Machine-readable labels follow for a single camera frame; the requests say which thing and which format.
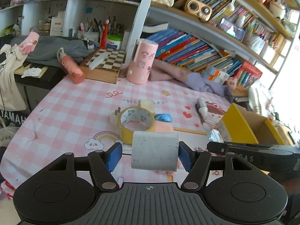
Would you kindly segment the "white small bottle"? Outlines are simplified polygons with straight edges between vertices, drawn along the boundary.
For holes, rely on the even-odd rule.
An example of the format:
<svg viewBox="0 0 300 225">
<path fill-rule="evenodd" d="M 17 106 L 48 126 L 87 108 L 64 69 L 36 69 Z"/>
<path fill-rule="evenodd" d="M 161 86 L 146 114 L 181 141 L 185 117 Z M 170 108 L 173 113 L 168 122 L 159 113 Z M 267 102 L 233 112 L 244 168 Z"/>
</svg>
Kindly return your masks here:
<svg viewBox="0 0 300 225">
<path fill-rule="evenodd" d="M 198 113 L 205 119 L 207 117 L 208 107 L 206 105 L 204 98 L 199 97 L 197 99 L 197 104 L 198 104 Z"/>
</svg>

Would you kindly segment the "yellow tape roll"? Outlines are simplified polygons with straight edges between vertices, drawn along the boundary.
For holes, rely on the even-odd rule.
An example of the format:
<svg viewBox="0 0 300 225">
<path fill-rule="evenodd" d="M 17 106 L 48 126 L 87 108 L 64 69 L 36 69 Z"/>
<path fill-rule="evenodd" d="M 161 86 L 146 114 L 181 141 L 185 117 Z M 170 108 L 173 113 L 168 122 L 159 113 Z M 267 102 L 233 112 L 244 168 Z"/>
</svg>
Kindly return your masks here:
<svg viewBox="0 0 300 225">
<path fill-rule="evenodd" d="M 152 131 L 154 115 L 142 107 L 128 107 L 118 116 L 120 137 L 124 144 L 132 144 L 135 131 Z"/>
</svg>

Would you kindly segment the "pink knitted glove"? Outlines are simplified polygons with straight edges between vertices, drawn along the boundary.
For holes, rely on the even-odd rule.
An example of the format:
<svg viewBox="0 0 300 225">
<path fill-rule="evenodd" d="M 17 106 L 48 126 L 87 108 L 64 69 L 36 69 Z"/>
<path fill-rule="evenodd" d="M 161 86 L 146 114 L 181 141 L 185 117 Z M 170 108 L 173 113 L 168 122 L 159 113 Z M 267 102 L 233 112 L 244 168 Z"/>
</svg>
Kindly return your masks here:
<svg viewBox="0 0 300 225">
<path fill-rule="evenodd" d="M 174 129 L 171 122 L 155 120 L 153 131 L 158 133 L 173 133 Z"/>
</svg>

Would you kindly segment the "pink checkered tablecloth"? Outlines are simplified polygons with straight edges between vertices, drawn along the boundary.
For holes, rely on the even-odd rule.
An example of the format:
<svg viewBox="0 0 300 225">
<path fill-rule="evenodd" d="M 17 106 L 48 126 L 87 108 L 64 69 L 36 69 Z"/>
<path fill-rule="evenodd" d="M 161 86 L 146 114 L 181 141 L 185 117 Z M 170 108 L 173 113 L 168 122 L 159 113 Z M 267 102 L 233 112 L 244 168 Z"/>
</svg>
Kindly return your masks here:
<svg viewBox="0 0 300 225">
<path fill-rule="evenodd" d="M 33 174 L 66 152 L 86 156 L 98 147 L 109 148 L 119 136 L 110 122 L 116 109 L 137 106 L 139 100 L 154 104 L 156 113 L 172 117 L 175 128 L 203 131 L 195 104 L 198 98 L 226 111 L 228 100 L 197 92 L 176 81 L 135 85 L 126 79 L 116 84 L 70 77 L 58 83 L 31 114 L 8 144 L 1 160 L 1 190 L 13 196 L 15 189 Z"/>
</svg>

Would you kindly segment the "blue tape roll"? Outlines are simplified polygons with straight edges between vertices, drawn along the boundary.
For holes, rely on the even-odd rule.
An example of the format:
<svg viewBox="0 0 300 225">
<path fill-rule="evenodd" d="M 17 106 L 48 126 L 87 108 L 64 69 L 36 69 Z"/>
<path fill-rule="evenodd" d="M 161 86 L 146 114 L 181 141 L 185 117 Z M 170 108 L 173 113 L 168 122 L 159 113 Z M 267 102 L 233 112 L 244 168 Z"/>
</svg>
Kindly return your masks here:
<svg viewBox="0 0 300 225">
<path fill-rule="evenodd" d="M 172 117 L 169 114 L 156 114 L 154 116 L 154 119 L 156 121 L 161 121 L 161 122 L 172 122 Z"/>
</svg>

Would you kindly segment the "pink pig plush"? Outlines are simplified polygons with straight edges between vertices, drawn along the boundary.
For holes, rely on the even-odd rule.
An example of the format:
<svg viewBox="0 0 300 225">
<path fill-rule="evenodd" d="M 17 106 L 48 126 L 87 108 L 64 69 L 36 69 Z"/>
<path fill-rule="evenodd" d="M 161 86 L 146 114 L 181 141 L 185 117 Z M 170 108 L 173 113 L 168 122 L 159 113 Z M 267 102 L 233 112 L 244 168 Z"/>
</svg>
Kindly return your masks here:
<svg viewBox="0 0 300 225">
<path fill-rule="evenodd" d="M 225 85 L 227 85 L 231 90 L 235 90 L 237 88 L 237 82 L 237 78 L 229 77 L 227 81 L 225 81 Z"/>
</svg>

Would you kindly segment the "orange blue white box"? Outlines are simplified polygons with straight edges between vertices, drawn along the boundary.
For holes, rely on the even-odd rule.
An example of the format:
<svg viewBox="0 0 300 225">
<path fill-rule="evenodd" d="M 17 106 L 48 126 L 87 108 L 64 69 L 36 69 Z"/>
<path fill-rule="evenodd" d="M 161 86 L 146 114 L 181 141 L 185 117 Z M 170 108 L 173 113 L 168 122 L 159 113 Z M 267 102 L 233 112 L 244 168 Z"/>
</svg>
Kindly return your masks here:
<svg viewBox="0 0 300 225">
<path fill-rule="evenodd" d="M 204 71 L 201 72 L 201 76 L 204 79 L 213 81 L 215 83 L 224 84 L 229 79 L 229 74 L 221 71 L 215 67 L 207 66 Z"/>
</svg>

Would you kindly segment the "wooden chessboard box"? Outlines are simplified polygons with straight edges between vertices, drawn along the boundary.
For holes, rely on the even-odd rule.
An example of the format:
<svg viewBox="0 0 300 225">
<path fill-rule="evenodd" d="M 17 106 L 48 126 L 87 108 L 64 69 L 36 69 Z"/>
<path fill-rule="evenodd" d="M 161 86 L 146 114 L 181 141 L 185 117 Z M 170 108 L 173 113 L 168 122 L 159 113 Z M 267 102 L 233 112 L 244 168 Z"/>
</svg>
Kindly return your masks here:
<svg viewBox="0 0 300 225">
<path fill-rule="evenodd" d="M 87 79 L 116 84 L 126 52 L 111 48 L 98 48 L 81 64 Z"/>
</svg>

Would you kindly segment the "red boxed book set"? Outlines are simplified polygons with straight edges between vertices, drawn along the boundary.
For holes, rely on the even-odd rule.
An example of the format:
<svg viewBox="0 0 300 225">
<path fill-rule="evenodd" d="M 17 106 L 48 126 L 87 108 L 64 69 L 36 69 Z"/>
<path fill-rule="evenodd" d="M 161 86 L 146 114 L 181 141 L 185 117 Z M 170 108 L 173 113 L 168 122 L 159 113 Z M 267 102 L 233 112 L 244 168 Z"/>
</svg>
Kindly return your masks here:
<svg viewBox="0 0 300 225">
<path fill-rule="evenodd" d="M 262 71 L 248 61 L 244 61 L 233 74 L 234 79 L 237 79 L 237 85 L 245 88 L 250 87 L 261 76 Z"/>
</svg>

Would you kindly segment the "pink purple scarf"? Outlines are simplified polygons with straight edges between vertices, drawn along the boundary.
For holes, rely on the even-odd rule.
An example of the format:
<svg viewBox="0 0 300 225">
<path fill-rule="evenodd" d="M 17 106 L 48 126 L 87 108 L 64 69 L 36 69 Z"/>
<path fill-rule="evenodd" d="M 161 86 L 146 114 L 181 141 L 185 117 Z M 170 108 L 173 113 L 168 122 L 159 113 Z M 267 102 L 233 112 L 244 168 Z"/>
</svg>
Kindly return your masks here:
<svg viewBox="0 0 300 225">
<path fill-rule="evenodd" d="M 231 89 L 211 80 L 204 79 L 199 73 L 190 72 L 178 66 L 173 66 L 162 60 L 155 59 L 149 75 L 149 81 L 166 81 L 175 79 L 186 87 L 197 92 L 209 92 L 227 99 L 233 103 Z"/>
</svg>

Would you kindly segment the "white canvas tote bag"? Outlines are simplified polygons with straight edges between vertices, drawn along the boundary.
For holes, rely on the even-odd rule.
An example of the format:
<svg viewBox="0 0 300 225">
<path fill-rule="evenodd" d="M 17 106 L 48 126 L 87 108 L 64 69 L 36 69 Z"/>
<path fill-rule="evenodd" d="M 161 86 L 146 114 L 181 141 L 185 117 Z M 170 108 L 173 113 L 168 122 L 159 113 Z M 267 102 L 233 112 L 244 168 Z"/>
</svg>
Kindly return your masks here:
<svg viewBox="0 0 300 225">
<path fill-rule="evenodd" d="M 18 45 L 5 44 L 1 48 L 1 110 L 22 111 L 26 103 L 20 94 L 14 71 L 23 66 L 27 55 L 22 55 Z"/>
</svg>

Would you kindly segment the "pink cylindrical container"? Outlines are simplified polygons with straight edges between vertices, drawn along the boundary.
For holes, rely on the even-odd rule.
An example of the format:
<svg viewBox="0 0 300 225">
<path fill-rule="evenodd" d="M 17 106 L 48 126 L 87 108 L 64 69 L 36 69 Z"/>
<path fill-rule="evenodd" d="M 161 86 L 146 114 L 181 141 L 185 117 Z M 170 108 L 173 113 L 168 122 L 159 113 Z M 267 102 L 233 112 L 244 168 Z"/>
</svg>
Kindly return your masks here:
<svg viewBox="0 0 300 225">
<path fill-rule="evenodd" d="M 142 38 L 137 39 L 126 74 L 128 81 L 134 84 L 147 83 L 157 49 L 158 43 Z"/>
</svg>

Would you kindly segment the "row of colourful books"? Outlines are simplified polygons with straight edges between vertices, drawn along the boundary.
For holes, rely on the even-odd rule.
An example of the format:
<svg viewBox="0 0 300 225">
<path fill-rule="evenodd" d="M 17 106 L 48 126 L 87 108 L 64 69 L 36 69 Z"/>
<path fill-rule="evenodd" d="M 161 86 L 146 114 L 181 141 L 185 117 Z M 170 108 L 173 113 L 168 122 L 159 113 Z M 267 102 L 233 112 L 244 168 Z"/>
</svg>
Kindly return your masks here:
<svg viewBox="0 0 300 225">
<path fill-rule="evenodd" d="M 232 75 L 242 62 L 202 38 L 168 28 L 153 34 L 142 33 L 142 38 L 158 43 L 155 58 L 171 65 L 202 72 L 208 66 Z"/>
</svg>

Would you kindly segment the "white pen holder cup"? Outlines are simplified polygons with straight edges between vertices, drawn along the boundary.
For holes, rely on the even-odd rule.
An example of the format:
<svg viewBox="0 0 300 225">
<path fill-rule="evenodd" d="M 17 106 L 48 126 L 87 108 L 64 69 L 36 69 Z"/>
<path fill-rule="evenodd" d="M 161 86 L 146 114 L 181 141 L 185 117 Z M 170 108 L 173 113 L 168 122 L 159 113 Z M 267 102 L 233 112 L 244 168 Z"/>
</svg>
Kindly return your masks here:
<svg viewBox="0 0 300 225">
<path fill-rule="evenodd" d="M 77 38 L 86 40 L 86 41 L 89 40 L 89 41 L 93 41 L 93 42 L 99 42 L 99 33 L 77 31 Z"/>
</svg>

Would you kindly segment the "smartphone on shelf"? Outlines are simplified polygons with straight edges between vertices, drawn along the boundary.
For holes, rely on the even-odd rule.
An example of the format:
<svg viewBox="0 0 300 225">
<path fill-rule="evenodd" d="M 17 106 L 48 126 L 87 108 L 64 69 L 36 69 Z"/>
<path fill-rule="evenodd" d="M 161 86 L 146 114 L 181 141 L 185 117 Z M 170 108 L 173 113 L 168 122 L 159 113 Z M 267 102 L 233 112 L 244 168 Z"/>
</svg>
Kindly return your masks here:
<svg viewBox="0 0 300 225">
<path fill-rule="evenodd" d="M 219 24 L 219 29 L 227 33 L 228 35 L 236 38 L 238 41 L 242 41 L 245 36 L 245 30 L 236 26 L 232 22 L 225 18 L 222 18 Z"/>
</svg>

